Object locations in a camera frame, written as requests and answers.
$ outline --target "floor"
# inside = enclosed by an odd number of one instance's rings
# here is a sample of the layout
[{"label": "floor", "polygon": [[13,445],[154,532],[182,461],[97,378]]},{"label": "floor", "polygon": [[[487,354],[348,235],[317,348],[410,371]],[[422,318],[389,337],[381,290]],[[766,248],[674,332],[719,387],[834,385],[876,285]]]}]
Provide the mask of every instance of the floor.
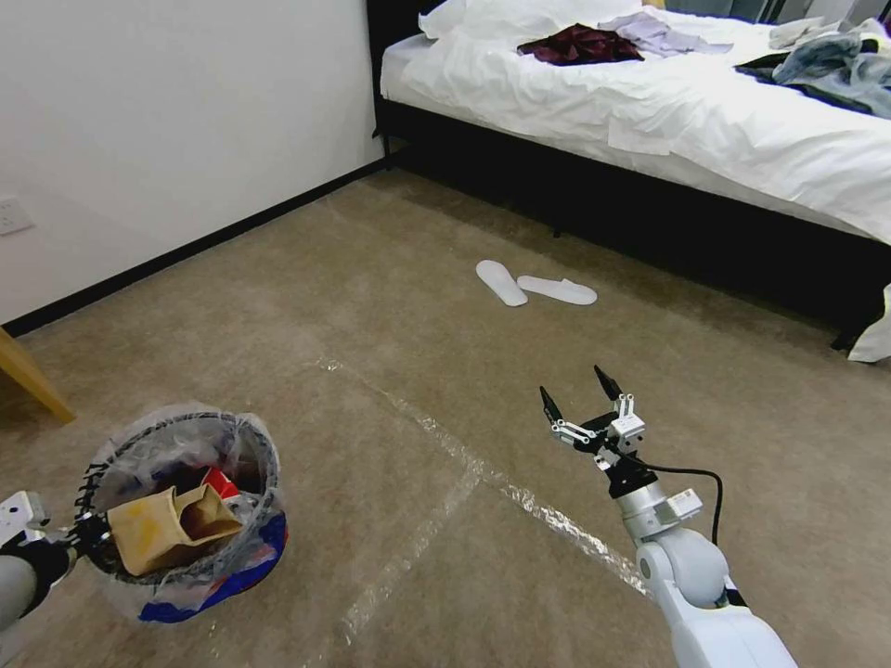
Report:
[{"label": "floor", "polygon": [[[483,258],[600,298],[507,308]],[[672,665],[605,478],[541,414],[540,384],[569,418],[603,412],[595,363],[637,395],[642,455],[723,475],[735,580],[801,665],[882,664],[891,366],[832,334],[372,175],[23,338],[79,419],[0,378],[0,488],[70,521],[104,438],[200,400],[271,431],[291,540],[253,590],[174,626],[125,619],[81,563],[14,664]],[[714,503],[709,481],[663,482]]]}]

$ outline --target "white slipper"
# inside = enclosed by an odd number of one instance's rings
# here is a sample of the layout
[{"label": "white slipper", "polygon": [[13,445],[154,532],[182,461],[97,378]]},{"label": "white slipper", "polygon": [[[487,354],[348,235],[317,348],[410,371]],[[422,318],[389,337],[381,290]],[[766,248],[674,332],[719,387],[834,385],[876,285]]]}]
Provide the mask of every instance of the white slipper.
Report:
[{"label": "white slipper", "polygon": [[483,260],[476,265],[476,275],[508,306],[522,306],[529,301],[502,263]]},{"label": "white slipper", "polygon": [[597,301],[597,292],[588,286],[573,283],[568,278],[564,278],[562,281],[553,281],[535,276],[520,276],[517,278],[517,285],[527,292],[537,292],[561,302],[574,303],[579,306],[588,306]]}]

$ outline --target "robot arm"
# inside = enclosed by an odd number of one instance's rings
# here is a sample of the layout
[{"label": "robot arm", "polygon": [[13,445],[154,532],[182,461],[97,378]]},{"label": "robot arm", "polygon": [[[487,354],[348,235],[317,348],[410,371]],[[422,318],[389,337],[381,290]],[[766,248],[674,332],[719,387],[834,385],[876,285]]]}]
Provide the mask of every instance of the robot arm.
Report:
[{"label": "robot arm", "polygon": [[[594,456],[610,479],[610,497],[637,546],[636,562],[671,629],[680,668],[794,668],[789,651],[756,617],[730,579],[723,552],[700,533],[683,528],[703,503],[688,489],[666,496],[655,472],[637,458],[646,425],[634,396],[595,367],[613,410],[581,425],[563,419],[540,388],[552,435]],[[717,517],[713,529],[717,540]]]},{"label": "robot arm", "polygon": [[15,655],[16,624],[40,605],[87,549],[108,540],[104,518],[78,518],[65,533],[44,530],[49,518],[33,492],[0,504],[0,666]]}]

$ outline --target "trash bag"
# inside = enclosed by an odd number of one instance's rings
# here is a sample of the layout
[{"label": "trash bag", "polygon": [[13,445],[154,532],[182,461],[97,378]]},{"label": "trash bag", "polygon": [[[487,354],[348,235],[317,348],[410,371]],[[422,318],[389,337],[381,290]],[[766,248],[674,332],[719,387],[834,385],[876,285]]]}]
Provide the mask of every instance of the trash bag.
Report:
[{"label": "trash bag", "polygon": [[278,563],[288,527],[278,486],[278,451],[257,416],[206,405],[166,406],[110,438],[84,474],[78,516],[102,513],[172,485],[197,486],[208,467],[222,470],[249,499],[243,528],[187,566],[135,577],[114,541],[87,557],[102,588],[128,616],[182,622],[257,584]]}]

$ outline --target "wooden table leg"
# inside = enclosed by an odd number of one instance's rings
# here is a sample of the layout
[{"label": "wooden table leg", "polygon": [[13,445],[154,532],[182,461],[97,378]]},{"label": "wooden table leg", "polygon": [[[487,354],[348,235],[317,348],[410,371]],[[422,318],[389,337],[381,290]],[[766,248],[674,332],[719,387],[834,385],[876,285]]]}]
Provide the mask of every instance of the wooden table leg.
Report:
[{"label": "wooden table leg", "polygon": [[49,408],[62,422],[74,420],[74,414],[46,379],[31,356],[19,343],[0,328],[0,369]]}]

